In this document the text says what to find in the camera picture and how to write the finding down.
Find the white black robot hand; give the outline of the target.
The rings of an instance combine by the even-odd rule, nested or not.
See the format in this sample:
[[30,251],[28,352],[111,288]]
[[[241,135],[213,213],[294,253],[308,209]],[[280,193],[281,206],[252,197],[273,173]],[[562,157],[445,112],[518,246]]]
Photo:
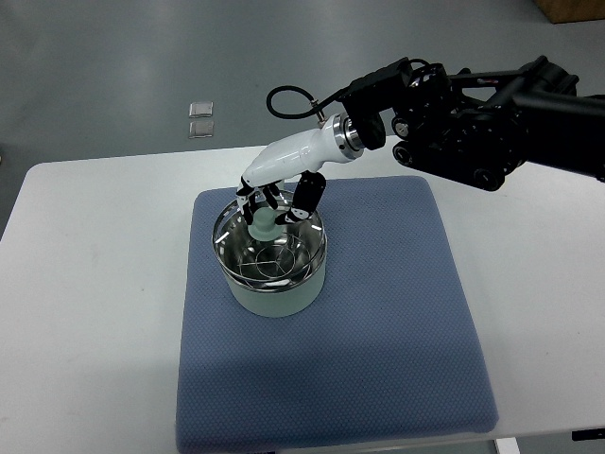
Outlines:
[[258,210],[256,191],[261,190],[270,208],[277,209],[281,195],[277,184],[300,177],[286,213],[275,219],[278,225],[294,224],[313,215],[326,180],[320,169],[326,163],[347,164],[364,151],[349,118],[335,114],[320,129],[300,132],[265,147],[246,168],[236,191],[238,209],[247,224]]

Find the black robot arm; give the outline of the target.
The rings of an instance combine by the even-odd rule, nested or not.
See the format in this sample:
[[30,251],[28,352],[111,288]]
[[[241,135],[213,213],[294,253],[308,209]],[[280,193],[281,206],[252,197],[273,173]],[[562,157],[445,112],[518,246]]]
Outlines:
[[403,165],[486,191],[526,162],[604,179],[604,97],[579,96],[579,78],[541,56],[517,70],[446,73],[402,58],[338,95],[364,148],[386,142],[391,110]]

